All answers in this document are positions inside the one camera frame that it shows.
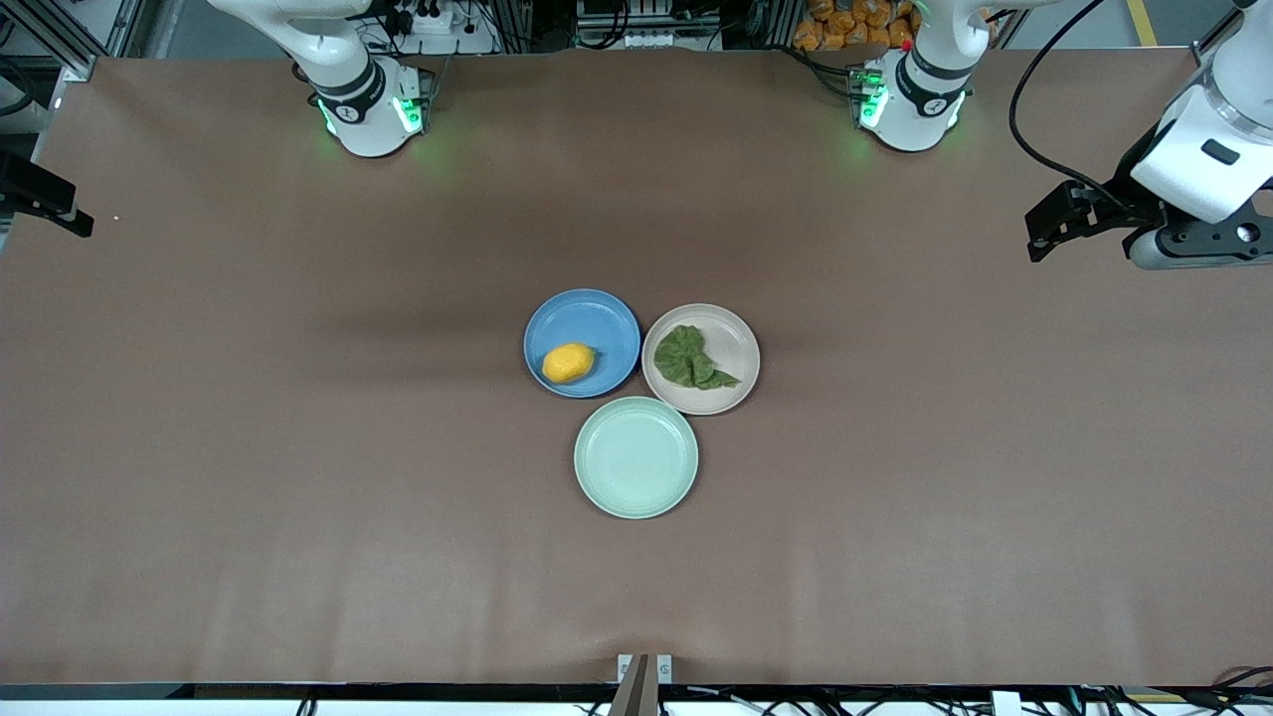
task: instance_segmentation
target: light green plate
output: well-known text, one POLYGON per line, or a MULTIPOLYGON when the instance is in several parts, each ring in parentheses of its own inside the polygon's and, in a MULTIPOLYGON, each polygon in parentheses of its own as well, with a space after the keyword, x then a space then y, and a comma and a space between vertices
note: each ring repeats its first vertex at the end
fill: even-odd
POLYGON ((574 474, 597 507, 644 520, 676 507, 699 471, 699 442, 685 417, 653 397, 602 405, 574 442, 574 474))

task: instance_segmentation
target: plate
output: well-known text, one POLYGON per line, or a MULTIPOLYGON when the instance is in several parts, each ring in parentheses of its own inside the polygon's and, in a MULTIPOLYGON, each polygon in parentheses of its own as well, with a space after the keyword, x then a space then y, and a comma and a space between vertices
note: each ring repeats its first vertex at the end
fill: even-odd
POLYGON ((575 288, 549 298, 531 316, 522 341, 526 364, 540 385, 566 397, 596 397, 619 387, 640 357, 640 326, 628 306, 593 288, 575 288), (569 383, 544 377, 544 357, 564 343, 597 352, 592 371, 569 383))
POLYGON ((742 403, 751 389, 756 387, 756 378, 760 376, 760 344, 751 327, 732 311, 710 303, 690 303, 672 308, 654 321, 645 335, 640 369, 654 395, 672 408, 690 415, 715 415, 742 403), (699 390, 665 378, 654 367, 654 350, 676 326, 694 326, 703 331, 703 349, 708 358, 712 358, 717 368, 738 378, 738 385, 699 390))
POLYGON ((574 474, 597 507, 645 520, 676 507, 699 471, 690 423, 653 397, 620 397, 594 412, 574 442, 574 474))

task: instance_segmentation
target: metal frame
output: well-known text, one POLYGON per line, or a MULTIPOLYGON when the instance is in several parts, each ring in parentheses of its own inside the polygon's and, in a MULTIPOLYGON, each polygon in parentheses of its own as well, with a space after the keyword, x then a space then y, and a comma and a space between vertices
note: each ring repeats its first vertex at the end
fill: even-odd
POLYGON ((93 62, 109 55, 79 20, 51 0, 5 0, 4 9, 74 79, 88 80, 93 75, 93 62))

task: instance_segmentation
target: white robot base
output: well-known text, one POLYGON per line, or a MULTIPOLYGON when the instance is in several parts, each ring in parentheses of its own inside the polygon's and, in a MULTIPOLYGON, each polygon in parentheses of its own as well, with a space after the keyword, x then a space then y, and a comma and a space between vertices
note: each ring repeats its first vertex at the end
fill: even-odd
POLYGON ((897 65, 905 59, 901 50, 890 50, 866 64, 855 89, 868 94, 857 107, 858 125, 880 138, 880 141, 901 152, 932 149, 959 121, 959 108, 965 92, 955 99, 932 98, 923 111, 896 87, 897 65))
POLYGON ((340 117, 340 107, 332 112, 322 99, 318 101, 318 108, 327 120, 327 131, 359 157, 393 153, 411 136, 424 132, 429 120, 432 82, 421 79, 420 70, 390 57, 377 57, 376 64, 384 70, 386 89, 362 121, 345 122, 340 117))

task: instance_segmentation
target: green led light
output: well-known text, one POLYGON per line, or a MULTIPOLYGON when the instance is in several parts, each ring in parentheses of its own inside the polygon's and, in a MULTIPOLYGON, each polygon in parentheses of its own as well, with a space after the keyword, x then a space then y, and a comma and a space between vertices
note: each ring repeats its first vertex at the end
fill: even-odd
POLYGON ((889 88, 881 87, 871 99, 862 104, 862 124, 875 127, 880 124, 880 115, 883 113, 885 104, 889 103, 889 88))
POLYGON ((414 101, 404 101, 395 97, 393 108, 397 111, 398 118, 402 120, 402 129, 405 129, 407 134, 420 131, 420 127, 423 126, 420 122, 420 110, 415 106, 414 101))
POLYGON ((327 121, 327 132, 336 136, 336 125, 331 124, 331 115, 327 113, 327 107, 323 106, 322 99, 318 101, 318 111, 322 112, 322 118, 327 121))

